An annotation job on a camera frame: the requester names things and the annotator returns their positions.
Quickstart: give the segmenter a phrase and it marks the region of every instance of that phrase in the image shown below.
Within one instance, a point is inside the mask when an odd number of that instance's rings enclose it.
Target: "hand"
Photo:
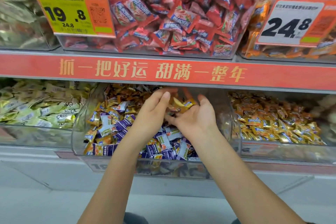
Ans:
[[[183,88],[187,99],[192,96],[187,88]],[[185,113],[176,114],[177,118],[165,115],[165,119],[176,126],[181,133],[192,143],[197,138],[204,138],[210,133],[219,132],[216,125],[215,111],[204,95],[198,95],[200,105],[194,105]]]
[[[163,88],[155,91],[146,99],[127,134],[133,134],[145,145],[161,128],[170,93],[177,91],[177,88]]]

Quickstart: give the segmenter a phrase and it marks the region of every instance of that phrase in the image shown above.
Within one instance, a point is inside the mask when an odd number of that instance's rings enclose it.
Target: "red shelf banner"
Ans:
[[[336,90],[336,68],[218,61],[0,54],[2,77]]]

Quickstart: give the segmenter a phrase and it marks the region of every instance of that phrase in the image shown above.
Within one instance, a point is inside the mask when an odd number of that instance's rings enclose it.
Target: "left hand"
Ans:
[[[155,91],[141,107],[132,127],[128,131],[145,145],[159,131],[169,104],[170,94],[177,88],[163,88]]]

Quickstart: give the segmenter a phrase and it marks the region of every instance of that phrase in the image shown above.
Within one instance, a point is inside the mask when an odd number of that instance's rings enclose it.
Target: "floor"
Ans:
[[[89,192],[48,191],[0,187],[1,224],[76,224],[90,200]],[[291,205],[306,221],[334,224],[335,208]],[[143,215],[149,224],[223,223],[235,214],[224,199],[130,195],[127,211]]]

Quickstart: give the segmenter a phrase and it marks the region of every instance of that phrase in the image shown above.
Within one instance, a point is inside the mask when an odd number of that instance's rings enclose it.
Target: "price number 24.8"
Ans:
[[[261,35],[262,36],[275,36],[276,34],[283,34],[284,37],[294,38],[296,27],[300,23],[300,21],[301,21],[300,19],[292,19],[286,25],[281,27],[282,19],[272,18],[267,23],[269,25],[274,24],[274,26],[270,27],[269,29],[264,30],[261,33]],[[311,22],[312,22],[312,19],[304,19],[299,25],[298,30],[306,30],[310,26]]]
[[[63,23],[67,20],[67,17],[61,8],[59,7],[51,8],[49,6],[46,6],[44,7],[44,10],[46,10],[46,12],[49,14],[51,20],[53,21],[58,20],[62,22],[64,27],[74,27],[72,23],[70,25],[68,23]],[[86,16],[82,10],[77,10],[77,15],[80,20],[82,21],[86,20]]]

